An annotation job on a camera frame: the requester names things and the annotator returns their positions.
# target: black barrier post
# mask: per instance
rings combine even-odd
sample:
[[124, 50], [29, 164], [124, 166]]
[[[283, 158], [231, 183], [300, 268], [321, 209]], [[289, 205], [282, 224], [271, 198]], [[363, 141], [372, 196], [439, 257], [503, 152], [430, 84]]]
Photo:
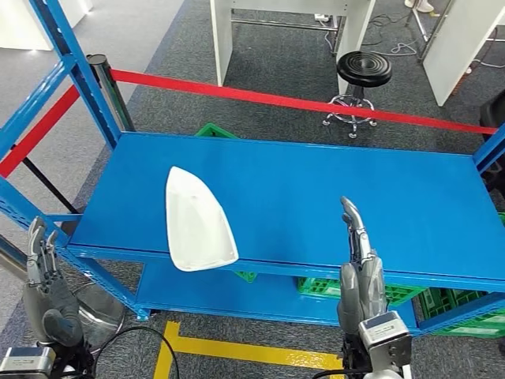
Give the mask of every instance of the black barrier post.
[[102, 93], [106, 98], [112, 115], [120, 129], [126, 132], [135, 132], [133, 122], [127, 110], [123, 96], [119, 91], [118, 83], [110, 73], [110, 66], [103, 54], [87, 55], [87, 62], [91, 66], [95, 78], [100, 85]]

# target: blue shelf surface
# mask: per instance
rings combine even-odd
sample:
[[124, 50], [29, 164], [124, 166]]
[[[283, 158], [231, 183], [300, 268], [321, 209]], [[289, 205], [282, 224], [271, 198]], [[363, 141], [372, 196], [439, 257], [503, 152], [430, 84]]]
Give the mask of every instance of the blue shelf surface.
[[[259, 275], [247, 283], [229, 271], [182, 272], [170, 261], [145, 265], [136, 301], [155, 310], [338, 325], [337, 299], [301, 295], [293, 277]], [[412, 302], [391, 309], [418, 333]]]
[[505, 291], [505, 231], [464, 155], [125, 133], [71, 245], [168, 253], [172, 166], [209, 186], [244, 261], [338, 268], [349, 255], [345, 195], [386, 272], [485, 278]]

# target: red barrier tape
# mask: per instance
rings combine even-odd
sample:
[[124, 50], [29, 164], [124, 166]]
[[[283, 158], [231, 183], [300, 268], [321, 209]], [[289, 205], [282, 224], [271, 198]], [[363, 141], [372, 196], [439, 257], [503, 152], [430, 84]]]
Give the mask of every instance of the red barrier tape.
[[213, 97], [222, 97], [225, 99], [249, 101], [252, 103], [277, 105], [280, 107], [302, 109], [305, 111], [354, 114], [355, 116], [363, 118], [372, 117], [377, 120], [403, 122], [406, 124], [428, 126], [430, 128], [437, 129], [456, 130], [458, 132], [467, 133], [494, 134], [496, 131], [494, 128], [485, 128], [483, 126], [474, 126], [470, 124], [462, 124], [460, 122], [439, 120], [436, 118], [412, 116], [410, 114], [399, 114], [387, 111], [372, 111], [369, 109], [355, 107], [344, 107], [342, 105], [333, 105], [312, 100], [295, 99], [292, 97], [271, 95], [268, 93], [247, 91], [245, 89], [219, 87], [213, 84], [197, 83], [194, 81], [182, 81], [180, 79], [158, 77], [155, 75], [148, 75], [145, 73], [133, 73], [130, 71], [123, 71], [121, 69], [113, 69], [112, 77], [116, 81], [124, 81], [133, 84], [143, 84], [151, 87], [191, 92]]
[[67, 89], [62, 97], [53, 104], [42, 118], [38, 120], [28, 134], [20, 141], [17, 146], [13, 148], [0, 163], [0, 175], [6, 178], [17, 167], [20, 162], [29, 154], [44, 136], [47, 134], [60, 118], [69, 110], [72, 104], [78, 99], [79, 93], [77, 88], [72, 86]]

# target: blue metal shelf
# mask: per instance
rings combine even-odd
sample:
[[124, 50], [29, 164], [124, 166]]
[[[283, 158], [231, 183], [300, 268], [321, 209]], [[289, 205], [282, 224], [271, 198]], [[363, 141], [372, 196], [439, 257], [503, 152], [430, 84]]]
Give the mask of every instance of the blue metal shelf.
[[[150, 309], [338, 325], [337, 300], [301, 295], [292, 277], [261, 275], [246, 283], [233, 272], [182, 272], [169, 261], [146, 265], [136, 300]], [[411, 302], [393, 309], [418, 332]]]
[[[5, 178], [0, 210], [23, 228], [41, 216], [48, 233], [59, 232], [59, 254], [139, 318], [152, 308], [336, 325], [335, 301], [300, 295], [290, 276], [338, 276], [348, 259], [341, 195], [359, 206], [389, 283], [505, 292], [505, 231], [479, 174], [503, 151], [505, 126], [473, 157], [121, 133], [58, 1], [30, 4], [61, 62], [0, 129], [0, 156], [66, 74], [112, 156], [69, 243], [51, 220], [78, 216], [44, 215]], [[173, 165], [199, 176], [216, 195], [240, 260], [207, 272], [173, 267], [164, 204]], [[482, 254], [492, 263], [481, 264]], [[96, 258], [145, 265], [133, 295]], [[265, 275], [249, 284], [229, 270]], [[419, 334], [503, 306], [505, 295], [494, 293], [420, 328], [409, 302], [399, 311]]]
[[[116, 259], [138, 251], [139, 261], [168, 254], [164, 189], [174, 165], [201, 178], [223, 206], [243, 271], [335, 275], [348, 259], [338, 201], [345, 194], [359, 205], [387, 272], [485, 278], [505, 291], [505, 230], [472, 157], [463, 155], [125, 133], [70, 249], [106, 247]], [[494, 264], [468, 265], [482, 251]]]

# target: white table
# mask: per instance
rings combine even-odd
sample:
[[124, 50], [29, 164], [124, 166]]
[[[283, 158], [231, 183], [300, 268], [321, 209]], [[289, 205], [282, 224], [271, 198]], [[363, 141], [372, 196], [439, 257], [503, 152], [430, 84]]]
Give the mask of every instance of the white table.
[[442, 107], [497, 24], [505, 24], [504, 0], [454, 0], [423, 61]]
[[[88, 13], [91, 0], [59, 0], [71, 27]], [[28, 0], [0, 0], [0, 47], [52, 50], [53, 44]]]
[[[233, 51], [232, 9], [322, 13], [345, 17], [339, 31], [340, 44], [336, 54], [338, 59], [349, 51], [360, 48], [375, 4], [375, 0], [210, 0], [217, 83], [224, 83]], [[341, 94], [345, 93], [347, 82], [338, 77], [338, 86]]]

